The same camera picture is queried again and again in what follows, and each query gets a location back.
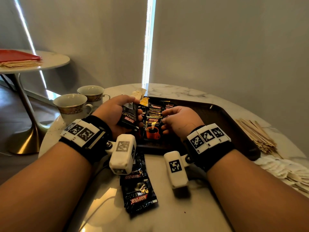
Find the black tray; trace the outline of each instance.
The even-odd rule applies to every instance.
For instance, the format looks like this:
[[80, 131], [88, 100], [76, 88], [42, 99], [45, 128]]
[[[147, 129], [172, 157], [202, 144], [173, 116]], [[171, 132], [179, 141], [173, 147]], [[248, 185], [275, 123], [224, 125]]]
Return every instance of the black tray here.
[[[236, 149], [245, 155], [249, 160], [257, 160], [261, 156], [257, 145], [242, 131], [229, 114], [221, 107], [210, 104], [191, 102], [176, 99], [163, 99], [157, 97], [149, 97], [149, 101], [153, 104], [159, 101], [168, 100], [177, 106], [185, 106], [192, 108], [201, 117], [206, 125], [216, 123], [232, 140]], [[186, 154], [183, 143], [176, 135], [163, 135], [160, 140], [137, 140], [137, 151], [146, 154], [164, 155], [170, 151], [179, 151], [180, 155]]]

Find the marble tabletop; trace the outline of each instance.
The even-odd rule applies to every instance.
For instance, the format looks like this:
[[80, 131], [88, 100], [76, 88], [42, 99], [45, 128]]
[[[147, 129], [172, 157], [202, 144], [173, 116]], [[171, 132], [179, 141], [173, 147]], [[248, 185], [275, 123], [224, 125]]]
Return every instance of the marble tabletop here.
[[[139, 87], [141, 84], [120, 85], [107, 88], [104, 93], [111, 97], [119, 94], [130, 95]], [[283, 158], [309, 166], [306, 156], [286, 136], [260, 117], [234, 103], [195, 89], [165, 84], [149, 84], [147, 95], [212, 103], [225, 109], [233, 119], [255, 120], [278, 144], [278, 152]], [[65, 124], [59, 116], [42, 142], [39, 157], [59, 140], [64, 128]], [[119, 176], [104, 169], [87, 189], [68, 231], [232, 231], [206, 184], [191, 180], [188, 195], [178, 195], [170, 187], [163, 156], [145, 155], [145, 161], [159, 207], [130, 218], [123, 207]], [[194, 165], [190, 170], [199, 177], [205, 176]]]
[[[18, 50], [29, 53], [29, 54], [33, 54], [31, 50], [20, 50], [20, 49]], [[63, 54], [47, 52], [47, 51], [40, 51], [40, 50], [37, 50], [36, 52], [38, 56], [42, 57], [41, 66], [21, 67], [21, 68], [0, 67], [0, 74], [15, 74], [15, 73], [22, 73], [22, 72], [47, 70], [47, 69], [64, 66], [70, 62], [70, 58]]]

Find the cup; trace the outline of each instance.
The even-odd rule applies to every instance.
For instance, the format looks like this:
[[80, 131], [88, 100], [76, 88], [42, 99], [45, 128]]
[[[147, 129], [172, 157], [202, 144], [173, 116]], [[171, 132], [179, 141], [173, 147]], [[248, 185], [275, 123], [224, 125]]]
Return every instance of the cup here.
[[110, 95], [103, 94], [104, 88], [97, 85], [82, 86], [77, 89], [77, 92], [87, 97], [87, 102], [93, 106], [93, 111], [98, 109], [103, 103], [103, 97], [105, 97], [105, 95], [108, 96], [108, 99], [111, 99]]
[[91, 104], [86, 104], [87, 97], [82, 94], [65, 94], [57, 97], [53, 103], [59, 109], [63, 121], [66, 125], [71, 124], [76, 119], [83, 119], [88, 116], [92, 110], [93, 106]]
[[146, 136], [149, 139], [159, 139], [160, 138], [159, 129], [157, 127], [154, 127], [153, 129], [152, 127], [148, 127], [146, 129]]

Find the tray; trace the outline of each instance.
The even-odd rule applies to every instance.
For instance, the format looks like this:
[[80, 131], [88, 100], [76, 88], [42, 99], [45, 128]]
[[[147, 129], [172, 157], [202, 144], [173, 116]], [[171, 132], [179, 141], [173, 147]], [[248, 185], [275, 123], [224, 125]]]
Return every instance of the tray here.
[[0, 49], [0, 63], [10, 61], [41, 60], [40, 56], [12, 49]]
[[[149, 97], [153, 104], [156, 102], [168, 100], [177, 106], [192, 108], [201, 117], [203, 122], [208, 125], [216, 123], [231, 138], [236, 149], [245, 155], [249, 160], [257, 160], [261, 156], [257, 145], [242, 131], [229, 114], [221, 107], [209, 104], [176, 99], [163, 99]], [[180, 155], [186, 154], [183, 143], [176, 135], [163, 135], [159, 141], [137, 140], [137, 151], [145, 154], [164, 155], [170, 151], [179, 151]]]

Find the round table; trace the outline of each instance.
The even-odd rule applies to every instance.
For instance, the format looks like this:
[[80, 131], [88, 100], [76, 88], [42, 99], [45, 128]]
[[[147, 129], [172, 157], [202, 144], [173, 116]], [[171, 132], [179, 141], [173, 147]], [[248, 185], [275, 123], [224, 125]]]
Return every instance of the round table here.
[[[32, 54], [31, 50], [19, 50]], [[41, 56], [41, 66], [6, 68], [0, 66], [0, 74], [5, 74], [14, 84], [15, 89], [31, 120], [31, 128], [13, 134], [8, 140], [9, 151], [14, 154], [38, 153], [41, 143], [49, 127], [39, 123], [35, 116], [29, 99], [20, 83], [20, 74], [23, 72], [33, 72], [47, 70], [64, 66], [70, 62], [70, 58], [58, 53], [36, 51]]]
[[[105, 89], [111, 97], [130, 95], [141, 84], [120, 85]], [[212, 103], [226, 110], [233, 119], [257, 121], [278, 144], [285, 159], [307, 165], [306, 156], [282, 133], [248, 110], [205, 92], [180, 86], [149, 84], [148, 96]], [[42, 156], [60, 138], [65, 124], [59, 116], [48, 130], [40, 149]], [[134, 218], [124, 208], [119, 176], [109, 169], [101, 171], [85, 192], [68, 231], [232, 231], [211, 191], [201, 181], [189, 181], [189, 194], [178, 195], [171, 189], [163, 156], [145, 155], [147, 172], [159, 206]], [[198, 168], [195, 174], [204, 177]]]

